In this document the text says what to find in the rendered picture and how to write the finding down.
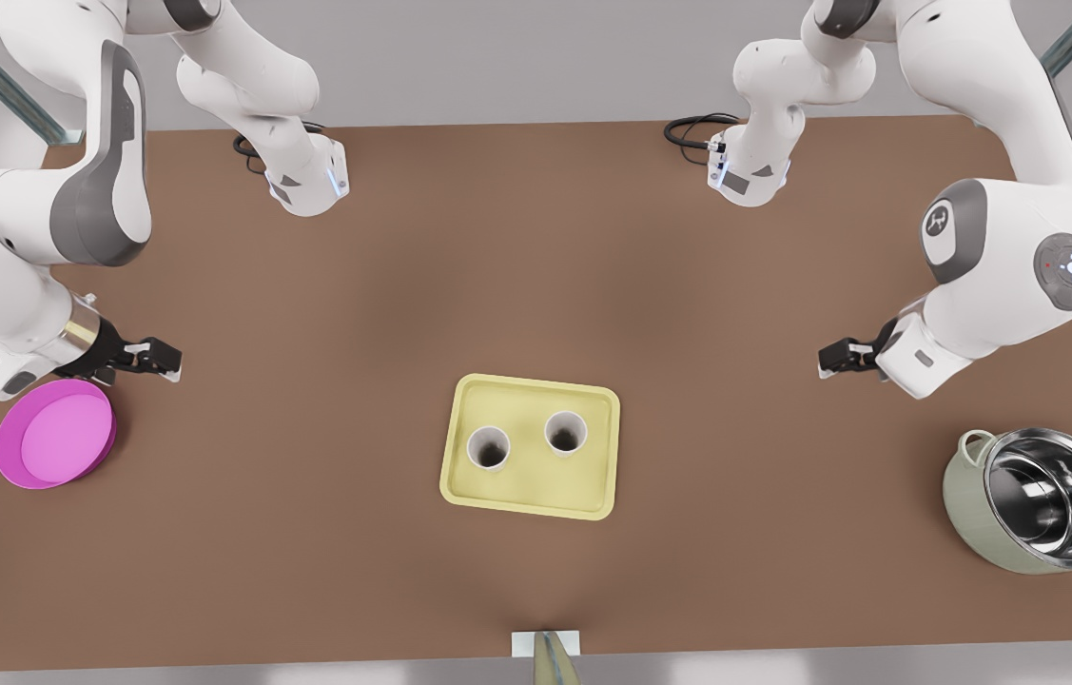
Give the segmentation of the white IKEA cup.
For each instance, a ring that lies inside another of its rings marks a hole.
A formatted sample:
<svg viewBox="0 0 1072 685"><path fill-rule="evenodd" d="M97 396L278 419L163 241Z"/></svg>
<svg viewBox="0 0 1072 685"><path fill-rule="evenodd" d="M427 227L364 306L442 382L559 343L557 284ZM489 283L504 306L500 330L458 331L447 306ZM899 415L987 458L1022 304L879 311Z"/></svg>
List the white IKEA cup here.
<svg viewBox="0 0 1072 685"><path fill-rule="evenodd" d="M545 421L544 438L559 457L569 457L589 440L589 425L577 412L554 412Z"/></svg>
<svg viewBox="0 0 1072 685"><path fill-rule="evenodd" d="M475 467L497 472L505 467L511 452L508 434L498 426L480 426L466 442L468 461Z"/></svg>

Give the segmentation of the yellow rectangular tray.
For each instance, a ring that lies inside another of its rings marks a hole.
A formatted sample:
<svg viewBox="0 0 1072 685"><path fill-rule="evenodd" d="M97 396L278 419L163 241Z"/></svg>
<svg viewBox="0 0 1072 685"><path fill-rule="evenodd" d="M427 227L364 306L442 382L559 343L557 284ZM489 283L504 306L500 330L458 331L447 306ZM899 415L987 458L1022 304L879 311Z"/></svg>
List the yellow rectangular tray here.
<svg viewBox="0 0 1072 685"><path fill-rule="evenodd" d="M554 455L545 421L574 411L589 440L569 457ZM498 426L511 442L505 467L477 468L466 442L480 426ZM608 387L468 374L458 381L440 470L440 493L461 506L524 515L602 520L613 511L621 401Z"/></svg>

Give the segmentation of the pink round plate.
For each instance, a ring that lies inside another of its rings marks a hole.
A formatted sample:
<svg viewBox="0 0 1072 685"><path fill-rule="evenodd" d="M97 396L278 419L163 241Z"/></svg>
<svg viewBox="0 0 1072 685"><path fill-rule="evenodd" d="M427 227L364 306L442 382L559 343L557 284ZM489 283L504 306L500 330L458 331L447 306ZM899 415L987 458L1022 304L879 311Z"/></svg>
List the pink round plate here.
<svg viewBox="0 0 1072 685"><path fill-rule="evenodd" d="M0 474L23 489L68 483L96 470L111 451L118 421L100 386L45 382L23 394L0 425Z"/></svg>

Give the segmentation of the green steel-lined pot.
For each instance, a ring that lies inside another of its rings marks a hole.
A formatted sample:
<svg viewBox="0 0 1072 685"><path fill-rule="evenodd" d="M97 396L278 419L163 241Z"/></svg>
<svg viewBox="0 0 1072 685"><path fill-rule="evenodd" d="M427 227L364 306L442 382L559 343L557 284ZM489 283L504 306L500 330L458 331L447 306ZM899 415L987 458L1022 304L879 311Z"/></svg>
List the green steel-lined pot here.
<svg viewBox="0 0 1072 685"><path fill-rule="evenodd" d="M946 465L950 525L1011 574L1072 572L1072 437L1030 426L967 430Z"/></svg>

